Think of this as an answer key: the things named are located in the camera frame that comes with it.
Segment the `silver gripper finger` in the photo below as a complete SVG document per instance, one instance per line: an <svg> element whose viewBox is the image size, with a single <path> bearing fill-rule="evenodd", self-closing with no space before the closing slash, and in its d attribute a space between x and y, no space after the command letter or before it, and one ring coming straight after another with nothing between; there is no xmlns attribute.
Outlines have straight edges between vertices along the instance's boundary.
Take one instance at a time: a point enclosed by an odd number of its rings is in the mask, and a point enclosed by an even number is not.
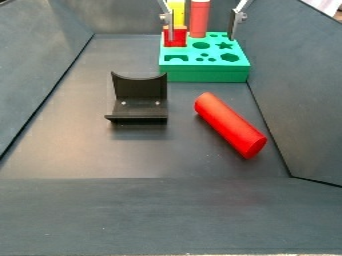
<svg viewBox="0 0 342 256"><path fill-rule="evenodd" d="M236 7L231 9L227 35L229 40L235 39L237 25L247 19L245 10L252 0L240 0Z"/></svg>
<svg viewBox="0 0 342 256"><path fill-rule="evenodd" d="M167 26L168 40L173 41L173 11L165 0L156 0L163 13L159 15L160 20Z"/></svg>

